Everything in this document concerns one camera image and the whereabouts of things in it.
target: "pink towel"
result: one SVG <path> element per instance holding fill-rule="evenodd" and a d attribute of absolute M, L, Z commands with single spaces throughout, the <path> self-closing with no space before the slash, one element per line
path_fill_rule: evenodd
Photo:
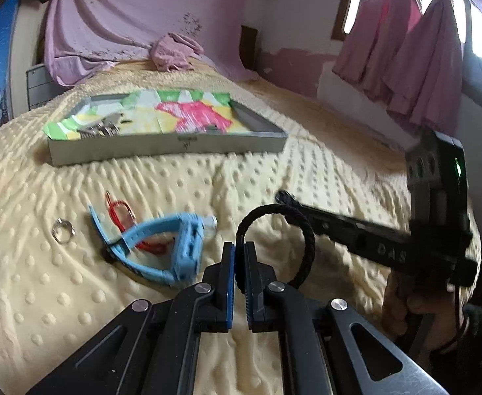
<path fill-rule="evenodd" d="M 396 120 L 453 135 L 462 89 L 462 51 L 452 0 L 433 0 L 406 37 L 384 82 Z"/>
<path fill-rule="evenodd" d="M 382 76 L 421 16 L 416 0 L 362 1 L 333 72 L 369 99 L 389 102 Z"/>
<path fill-rule="evenodd" d="M 203 55 L 204 52 L 195 40 L 182 34 L 168 33 L 151 47 L 150 56 L 159 71 L 193 70 L 188 57 Z"/>

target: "green light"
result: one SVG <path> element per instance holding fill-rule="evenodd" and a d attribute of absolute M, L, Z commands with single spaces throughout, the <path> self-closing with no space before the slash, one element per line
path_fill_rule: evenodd
<path fill-rule="evenodd" d="M 459 165 L 459 160 L 457 158 L 455 158 L 455 163 L 457 165 L 457 172 L 459 173 L 459 176 L 462 176 L 461 165 Z"/>

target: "metal ring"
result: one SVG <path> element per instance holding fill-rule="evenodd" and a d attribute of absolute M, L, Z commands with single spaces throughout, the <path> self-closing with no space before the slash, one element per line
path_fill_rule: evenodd
<path fill-rule="evenodd" d="M 63 228 L 69 233 L 69 237 L 67 239 L 63 240 L 58 237 L 59 228 Z M 71 242 L 71 239 L 74 237 L 74 228 L 70 221 L 58 218 L 56 219 L 55 224 L 52 225 L 51 234 L 52 237 L 55 238 L 55 241 L 57 241 L 60 245 L 66 245 Z"/>

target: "black metal arm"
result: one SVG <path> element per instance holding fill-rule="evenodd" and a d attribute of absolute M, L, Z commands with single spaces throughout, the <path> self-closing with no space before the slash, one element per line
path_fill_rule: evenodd
<path fill-rule="evenodd" d="M 325 305 L 277 281 L 253 242 L 244 259 L 248 326 L 278 333 L 285 395 L 447 395 L 344 300 Z"/>
<path fill-rule="evenodd" d="M 173 300 L 136 300 L 29 395 L 191 395 L 201 332 L 228 332 L 234 307 L 234 245 L 202 282 Z"/>
<path fill-rule="evenodd" d="M 474 260 L 465 256 L 452 258 L 437 250 L 422 250 L 422 243 L 409 233 L 303 205 L 285 191 L 276 194 L 276 202 L 301 211 L 315 234 L 326 235 L 345 245 L 349 252 L 400 273 L 416 276 L 423 270 L 435 269 L 444 281 L 459 286 L 471 286 L 475 280 L 477 263 Z M 285 219 L 297 225 L 293 218 Z"/>

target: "pink sheet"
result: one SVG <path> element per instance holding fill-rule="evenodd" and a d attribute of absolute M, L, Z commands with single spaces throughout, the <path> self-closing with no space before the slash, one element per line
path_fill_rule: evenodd
<path fill-rule="evenodd" d="M 146 60 L 168 33 L 194 38 L 199 58 L 234 80 L 253 78 L 239 59 L 245 0 L 52 0 L 45 30 L 45 65 L 73 86 L 123 60 Z"/>

